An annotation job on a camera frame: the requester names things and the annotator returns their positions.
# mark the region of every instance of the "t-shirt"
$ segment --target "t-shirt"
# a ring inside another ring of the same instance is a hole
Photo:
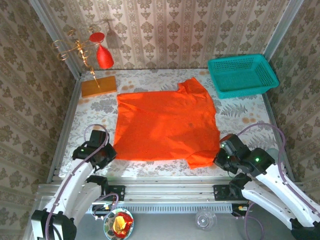
[[[220,149],[216,109],[194,77],[177,91],[123,93],[117,102],[117,159],[186,159],[191,169],[213,164]]]

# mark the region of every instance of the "teal plastic basket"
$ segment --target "teal plastic basket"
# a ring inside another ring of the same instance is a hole
[[[208,69],[220,99],[264,94],[279,85],[261,54],[211,59]]]

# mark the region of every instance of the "wooden block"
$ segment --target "wooden block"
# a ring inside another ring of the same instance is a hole
[[[115,76],[107,76],[97,79],[99,86],[95,80],[83,81],[81,83],[82,97],[94,97],[102,94],[114,93],[117,91]]]

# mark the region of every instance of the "plate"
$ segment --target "plate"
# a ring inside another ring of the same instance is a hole
[[[104,219],[104,224],[103,224],[103,231],[104,231],[104,234],[106,236],[107,239],[109,240],[125,240],[127,239],[130,234],[132,233],[132,230],[134,229],[134,224],[135,224],[135,221],[133,221],[131,227],[130,227],[130,230],[128,232],[128,234],[125,236],[125,238],[120,238],[120,237],[117,237],[115,236],[115,233],[114,233],[114,230],[113,230],[113,225],[114,225],[114,222],[115,222],[115,219],[116,219],[116,215],[118,213],[126,213],[128,214],[132,219],[134,219],[134,217],[132,216],[132,214],[127,210],[127,209],[124,209],[124,208],[116,208],[114,210],[112,210]]]

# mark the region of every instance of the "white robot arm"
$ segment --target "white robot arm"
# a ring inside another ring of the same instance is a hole
[[[235,134],[227,135],[220,143],[222,148],[215,157],[215,164],[233,174],[237,174],[238,169],[243,172],[229,183],[233,195],[266,209],[281,220],[297,240],[320,240],[320,205],[284,175],[266,151],[261,148],[250,151]],[[275,195],[259,187],[246,174]]]
[[[93,169],[104,168],[116,157],[114,148],[109,143],[104,145],[106,134],[93,130],[90,140],[73,152],[71,170],[59,189],[44,210],[36,210],[31,216],[35,240],[75,239],[77,226],[92,202],[114,192],[107,178],[91,175]],[[124,194],[124,186],[118,187]]]

